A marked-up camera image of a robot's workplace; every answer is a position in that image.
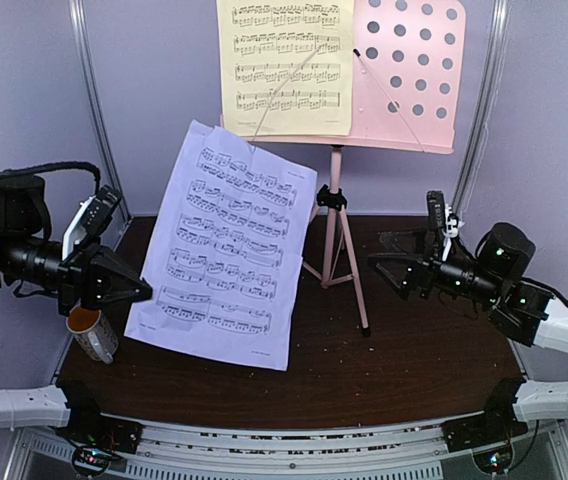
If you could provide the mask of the purple sheet music page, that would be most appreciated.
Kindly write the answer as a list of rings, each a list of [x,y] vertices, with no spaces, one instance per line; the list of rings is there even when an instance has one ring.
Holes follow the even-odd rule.
[[[284,371],[317,174],[235,134],[192,122],[142,268],[150,300],[128,338]]]

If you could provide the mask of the pink music stand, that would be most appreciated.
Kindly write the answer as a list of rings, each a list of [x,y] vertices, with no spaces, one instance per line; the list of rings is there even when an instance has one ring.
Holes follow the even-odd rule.
[[[459,1],[352,1],[352,125],[346,136],[258,136],[251,142],[331,147],[330,180],[315,201],[327,214],[323,287],[340,283],[334,269],[354,245],[341,191],[343,151],[368,147],[449,154],[461,81],[466,11]]]

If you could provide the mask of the yellow sheet music page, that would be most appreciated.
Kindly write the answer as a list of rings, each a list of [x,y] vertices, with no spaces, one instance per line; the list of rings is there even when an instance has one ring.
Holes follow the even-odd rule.
[[[222,122],[243,137],[346,136],[352,1],[219,1]]]

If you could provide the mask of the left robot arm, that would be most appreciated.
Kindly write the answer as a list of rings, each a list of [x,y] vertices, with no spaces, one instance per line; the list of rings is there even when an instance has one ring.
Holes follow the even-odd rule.
[[[63,240],[54,241],[41,174],[0,172],[0,288],[32,284],[36,294],[56,300],[62,316],[77,306],[100,312],[150,299],[152,287],[101,243],[120,192],[97,185]],[[32,426],[72,430],[87,444],[108,433],[106,419],[81,384],[0,389],[0,429]]]

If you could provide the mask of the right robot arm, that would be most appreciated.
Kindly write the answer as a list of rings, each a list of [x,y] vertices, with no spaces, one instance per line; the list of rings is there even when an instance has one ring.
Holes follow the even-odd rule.
[[[419,233],[416,252],[387,250],[368,265],[402,299],[412,292],[428,298],[444,293],[472,302],[507,339],[527,347],[568,354],[568,299],[556,288],[528,278],[535,244],[513,224],[498,222],[475,252],[458,238]],[[515,423],[568,420],[568,381],[501,381],[477,419],[483,440],[499,440]]]

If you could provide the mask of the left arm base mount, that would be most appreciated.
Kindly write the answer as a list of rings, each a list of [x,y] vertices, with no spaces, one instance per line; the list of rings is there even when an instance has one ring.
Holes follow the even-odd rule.
[[[137,452],[141,423],[104,415],[91,398],[68,399],[65,406],[68,422],[54,431],[72,447],[70,464],[81,479],[95,479]]]

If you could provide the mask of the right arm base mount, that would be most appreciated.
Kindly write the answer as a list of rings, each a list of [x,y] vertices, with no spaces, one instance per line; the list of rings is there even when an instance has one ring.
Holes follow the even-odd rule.
[[[512,391],[496,388],[480,413],[445,421],[441,429],[448,452],[470,450],[482,473],[508,473],[516,463],[513,440],[528,432],[527,424],[515,416],[515,400]]]

